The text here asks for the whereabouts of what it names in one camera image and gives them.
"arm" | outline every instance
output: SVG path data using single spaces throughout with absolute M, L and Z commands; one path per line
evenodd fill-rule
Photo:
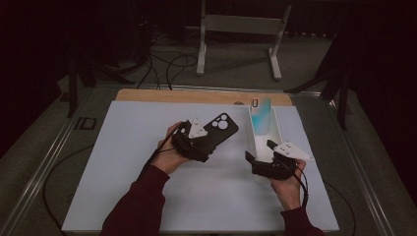
M 167 135 L 175 129 L 171 126 Z M 150 164 L 142 178 L 135 181 L 109 213 L 103 223 L 100 236 L 143 235 L 156 236 L 159 232 L 165 197 L 163 187 L 168 174 L 175 171 L 187 158 L 178 154 L 170 139 Z
M 298 168 L 295 174 L 301 179 L 302 171 L 306 166 L 303 160 L 297 160 Z M 313 226 L 309 220 L 306 209 L 300 203 L 300 183 L 291 177 L 287 180 L 270 179 L 270 185 L 275 190 L 284 211 L 281 215 L 285 222 L 285 236 L 322 236 L 325 233 Z

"table leg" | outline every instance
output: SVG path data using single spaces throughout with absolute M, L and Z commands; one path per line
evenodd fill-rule
M 206 0 L 202 0 L 202 20 L 200 26 L 200 50 L 197 61 L 197 75 L 202 76 L 205 73 L 206 64 Z
M 276 59 L 276 53 L 278 51 L 279 44 L 282 41 L 282 36 L 284 35 L 285 26 L 290 11 L 291 5 L 286 6 L 284 15 L 281 18 L 281 24 L 279 25 L 278 34 L 276 35 L 275 45 L 273 46 L 273 48 L 269 49 L 270 66 L 272 67 L 273 78 L 276 81 L 281 80 L 281 71 L 279 70 L 278 60 Z

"hand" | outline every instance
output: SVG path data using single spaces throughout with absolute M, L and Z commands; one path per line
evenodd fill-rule
M 169 127 L 166 136 L 167 137 L 181 122 Z M 163 141 L 159 141 L 157 146 L 160 147 Z M 151 165 L 156 166 L 166 174 L 174 172 L 182 163 L 187 162 L 188 158 L 179 154 L 171 143 L 171 138 L 160 149 L 159 154 L 155 157 Z
M 300 159 L 296 159 L 295 161 L 298 166 L 298 168 L 295 169 L 295 174 L 301 179 L 302 170 L 306 167 L 306 162 Z M 270 186 L 278 195 L 278 199 L 282 203 L 284 210 L 295 209 L 301 206 L 300 183 L 294 176 L 287 180 L 270 179 Z

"person's right hand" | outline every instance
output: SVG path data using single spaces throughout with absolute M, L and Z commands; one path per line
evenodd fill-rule
M 301 171 L 306 167 L 306 162 L 300 159 L 296 159 L 295 161 L 298 166 L 295 169 L 295 174 L 301 179 Z M 278 195 L 278 199 L 282 203 L 284 210 L 291 210 L 301 206 L 300 183 L 294 176 L 291 176 L 287 180 L 270 179 L 270 186 Z

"maroon sleeve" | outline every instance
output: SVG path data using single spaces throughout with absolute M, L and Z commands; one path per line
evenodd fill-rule
M 313 226 L 304 207 L 283 211 L 285 222 L 284 236 L 323 236 L 325 233 Z
M 100 236 L 157 236 L 165 203 L 162 189 L 168 179 L 165 172 L 150 165 L 109 213 Z

